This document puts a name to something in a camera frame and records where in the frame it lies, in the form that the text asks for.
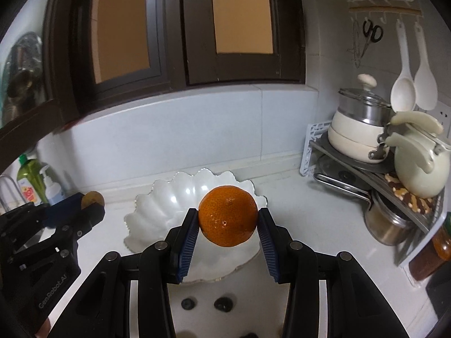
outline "power socket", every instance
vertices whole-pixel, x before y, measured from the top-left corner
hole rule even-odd
[[[428,110],[426,113],[430,114],[441,123],[443,126],[443,133],[448,137],[451,126],[451,108],[446,104],[437,101],[436,107],[433,110]]]

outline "green bottle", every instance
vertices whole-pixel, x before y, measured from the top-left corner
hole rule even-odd
[[[46,186],[39,171],[41,163],[37,159],[30,159],[25,154],[19,156],[20,169],[17,172],[17,183],[28,202],[35,205],[48,203],[46,198]]]

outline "mandarin orange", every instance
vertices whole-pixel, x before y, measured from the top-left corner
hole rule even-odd
[[[258,210],[253,197],[235,186],[209,191],[199,204],[199,227],[219,246],[236,246],[249,239],[257,226]]]

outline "black scissors handle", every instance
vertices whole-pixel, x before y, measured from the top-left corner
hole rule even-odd
[[[363,25],[364,36],[369,37],[371,42],[377,43],[384,36],[384,29],[380,25],[374,25],[371,20],[365,20]]]

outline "dark berry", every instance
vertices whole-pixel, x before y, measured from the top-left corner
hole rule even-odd
[[[182,300],[182,308],[184,310],[191,310],[196,307],[196,303],[193,299],[186,298]]]
[[[229,297],[220,297],[215,301],[215,308],[221,312],[228,313],[233,309],[233,301]]]

